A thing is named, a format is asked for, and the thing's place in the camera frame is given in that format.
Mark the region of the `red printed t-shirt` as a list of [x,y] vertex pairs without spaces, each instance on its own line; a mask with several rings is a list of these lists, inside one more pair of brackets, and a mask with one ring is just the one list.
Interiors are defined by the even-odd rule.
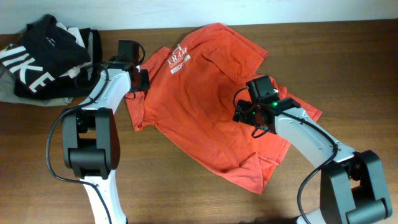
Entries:
[[290,143],[271,133],[254,139],[252,126],[233,121],[233,98],[249,100],[244,86],[267,56],[220,23],[162,47],[142,66],[150,88],[126,97],[134,129],[155,126],[214,174],[261,194]]

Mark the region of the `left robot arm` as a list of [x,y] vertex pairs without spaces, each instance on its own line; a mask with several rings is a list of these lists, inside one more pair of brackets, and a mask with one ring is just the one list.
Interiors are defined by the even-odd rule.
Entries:
[[95,223],[128,222],[119,201],[116,169],[121,145],[114,114],[124,97],[150,88],[141,69],[146,52],[120,40],[118,53],[96,68],[98,79],[87,99],[62,116],[63,161],[87,193]]

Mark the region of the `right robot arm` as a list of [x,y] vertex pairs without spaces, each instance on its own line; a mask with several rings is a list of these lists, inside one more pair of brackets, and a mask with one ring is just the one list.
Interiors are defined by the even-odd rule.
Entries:
[[[391,217],[391,197],[375,152],[358,152],[337,140],[297,100],[280,98],[268,76],[248,81],[243,89],[250,99],[233,99],[234,121],[280,136],[314,166],[298,188],[300,215],[289,223],[376,223]],[[302,193],[316,174],[321,175],[319,207],[306,213]]]

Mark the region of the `white folded garment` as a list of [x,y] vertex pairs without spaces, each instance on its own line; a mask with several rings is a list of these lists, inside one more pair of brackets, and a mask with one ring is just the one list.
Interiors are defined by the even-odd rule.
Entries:
[[87,58],[90,56],[87,52],[86,44],[83,41],[83,37],[80,34],[80,30],[77,27],[66,27],[61,22],[57,22],[56,26],[71,34],[75,40],[73,44],[70,44],[71,49],[67,50],[67,63],[72,66],[67,72],[60,75],[59,78],[75,78],[81,71],[82,68],[89,65]]

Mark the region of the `black folded garment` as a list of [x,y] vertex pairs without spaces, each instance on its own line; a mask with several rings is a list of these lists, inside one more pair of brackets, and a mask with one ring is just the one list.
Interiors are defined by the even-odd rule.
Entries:
[[[91,64],[102,62],[103,52],[101,47],[101,37],[98,30],[86,28],[79,30],[83,39],[85,48],[88,50],[92,60]],[[29,92],[22,86],[20,81],[14,85],[14,94],[19,97],[34,100],[50,100],[55,98],[74,98],[88,96],[97,82],[99,71],[96,67],[83,68],[77,70],[78,75],[71,78],[69,75],[57,78],[54,82],[48,84],[36,94]]]

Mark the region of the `black Nike t-shirt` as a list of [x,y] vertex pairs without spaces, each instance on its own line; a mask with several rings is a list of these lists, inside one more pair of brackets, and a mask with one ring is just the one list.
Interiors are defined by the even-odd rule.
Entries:
[[67,50],[75,38],[56,23],[54,16],[44,15],[1,51],[1,63],[33,94],[73,67],[67,63]]

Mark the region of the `grey folded garment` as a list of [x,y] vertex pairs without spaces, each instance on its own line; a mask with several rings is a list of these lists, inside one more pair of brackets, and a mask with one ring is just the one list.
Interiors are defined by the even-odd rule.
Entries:
[[1,65],[1,102],[35,105],[35,106],[66,106],[69,105],[73,98],[54,98],[49,100],[35,100],[23,98],[14,94],[16,78],[6,68]]

